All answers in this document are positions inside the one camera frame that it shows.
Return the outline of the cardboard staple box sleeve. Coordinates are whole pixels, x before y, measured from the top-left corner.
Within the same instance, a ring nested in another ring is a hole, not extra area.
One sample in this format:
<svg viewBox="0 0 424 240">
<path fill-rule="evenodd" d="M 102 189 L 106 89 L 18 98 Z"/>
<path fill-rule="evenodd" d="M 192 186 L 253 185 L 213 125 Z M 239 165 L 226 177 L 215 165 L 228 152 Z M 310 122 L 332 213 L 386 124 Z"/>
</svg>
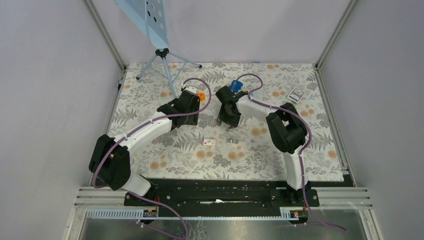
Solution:
<svg viewBox="0 0 424 240">
<path fill-rule="evenodd" d="M 215 139 L 207 139 L 207 138 L 205 138 L 203 140 L 203 145 L 204 146 L 208 146 L 208 147 L 213 147 L 213 146 L 216 145 L 216 140 Z"/>
</svg>

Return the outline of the silver stapler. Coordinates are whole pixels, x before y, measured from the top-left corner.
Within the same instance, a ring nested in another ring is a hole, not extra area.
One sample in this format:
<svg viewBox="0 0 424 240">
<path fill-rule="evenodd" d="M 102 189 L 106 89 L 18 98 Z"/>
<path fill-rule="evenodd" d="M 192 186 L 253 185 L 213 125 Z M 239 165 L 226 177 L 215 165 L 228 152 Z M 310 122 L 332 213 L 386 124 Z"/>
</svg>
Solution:
<svg viewBox="0 0 424 240">
<path fill-rule="evenodd" d="M 261 98 L 260 93 L 257 91 L 252 92 L 250 96 L 252 99 L 256 99 L 256 100 L 259 100 Z"/>
</svg>

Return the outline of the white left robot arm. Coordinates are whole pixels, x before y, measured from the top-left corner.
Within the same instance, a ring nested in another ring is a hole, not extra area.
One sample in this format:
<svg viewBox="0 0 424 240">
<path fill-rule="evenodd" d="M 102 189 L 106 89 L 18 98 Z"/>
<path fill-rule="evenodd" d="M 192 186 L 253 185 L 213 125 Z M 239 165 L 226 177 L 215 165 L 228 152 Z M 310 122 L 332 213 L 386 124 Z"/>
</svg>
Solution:
<svg viewBox="0 0 424 240">
<path fill-rule="evenodd" d="M 104 134 L 97 139 L 88 169 L 94 179 L 112 190 L 136 194 L 144 206 L 152 204 L 155 192 L 151 182 L 131 170 L 131 155 L 163 134 L 183 125 L 197 125 L 200 98 L 195 87 L 186 87 L 178 98 L 161 105 L 150 119 L 115 137 Z"/>
</svg>

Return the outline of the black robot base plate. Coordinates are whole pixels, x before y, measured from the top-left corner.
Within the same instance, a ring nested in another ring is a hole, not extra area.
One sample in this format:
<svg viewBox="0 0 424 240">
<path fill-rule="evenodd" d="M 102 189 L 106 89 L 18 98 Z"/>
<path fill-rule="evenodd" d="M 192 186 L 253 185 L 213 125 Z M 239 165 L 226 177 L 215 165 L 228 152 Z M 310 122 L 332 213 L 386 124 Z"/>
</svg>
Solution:
<svg viewBox="0 0 424 240">
<path fill-rule="evenodd" d="M 279 217 L 280 209 L 306 210 L 320 205 L 318 193 L 293 190 L 285 181 L 152 178 L 147 201 L 129 193 L 126 207 L 152 207 L 159 217 L 173 217 L 166 204 L 189 217 Z"/>
</svg>

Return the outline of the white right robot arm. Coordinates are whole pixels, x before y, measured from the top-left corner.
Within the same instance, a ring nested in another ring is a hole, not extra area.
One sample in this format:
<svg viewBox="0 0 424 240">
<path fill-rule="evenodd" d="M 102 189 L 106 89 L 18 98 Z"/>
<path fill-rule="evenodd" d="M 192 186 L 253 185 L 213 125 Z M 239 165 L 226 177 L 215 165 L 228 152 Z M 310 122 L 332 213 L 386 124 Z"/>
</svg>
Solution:
<svg viewBox="0 0 424 240">
<path fill-rule="evenodd" d="M 306 146 L 308 127 L 299 118 L 293 104 L 287 102 L 280 107 L 258 102 L 245 91 L 232 92 L 227 86 L 221 87 L 216 93 L 221 103 L 217 122 L 237 128 L 241 116 L 253 117 L 267 123 L 268 131 L 274 146 L 283 153 L 286 167 L 287 201 L 293 206 L 301 205 L 307 194 L 303 189 L 308 181 L 302 161 L 302 151 Z"/>
</svg>

